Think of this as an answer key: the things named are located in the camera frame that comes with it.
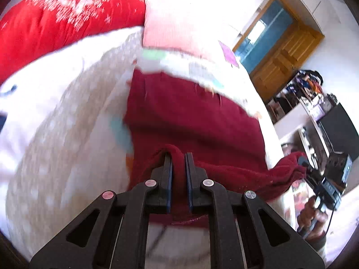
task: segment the hand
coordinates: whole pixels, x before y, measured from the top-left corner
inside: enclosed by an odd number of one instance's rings
[[[304,206],[304,209],[298,215],[297,221],[299,227],[310,227],[312,220],[315,218],[317,223],[314,226],[314,229],[310,232],[306,240],[313,240],[319,238],[324,234],[324,225],[328,220],[328,215],[325,212],[314,209],[316,196],[309,198],[308,202]]]

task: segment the red pillow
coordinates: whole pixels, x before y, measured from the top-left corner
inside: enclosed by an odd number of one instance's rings
[[[144,25],[145,9],[144,0],[21,1],[0,21],[0,85],[30,62],[84,37]]]

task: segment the person's arm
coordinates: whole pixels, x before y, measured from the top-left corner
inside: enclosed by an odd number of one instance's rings
[[[310,244],[314,250],[325,260],[325,243],[326,236],[324,231],[324,225],[328,220],[328,215],[325,212],[321,212],[314,209],[315,196],[311,197],[306,203],[304,209],[300,212],[297,218],[299,227],[309,227],[313,219],[317,220],[314,229],[310,232],[306,241]]]

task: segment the wooden door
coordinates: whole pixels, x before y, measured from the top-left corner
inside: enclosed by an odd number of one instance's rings
[[[279,39],[250,77],[264,103],[277,95],[293,78],[324,36],[296,21]]]

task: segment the metal screw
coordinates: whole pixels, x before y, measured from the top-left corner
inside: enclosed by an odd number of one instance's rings
[[[245,196],[249,199],[255,199],[257,194],[254,191],[249,190],[245,192]]]
[[[155,186],[157,184],[157,182],[155,180],[150,179],[150,180],[147,180],[145,182],[145,184],[146,184],[147,187],[153,187],[153,186]]]
[[[114,196],[114,193],[112,191],[106,191],[102,193],[103,199],[111,199]]]
[[[206,179],[203,181],[203,185],[210,187],[214,185],[214,182],[211,179]]]

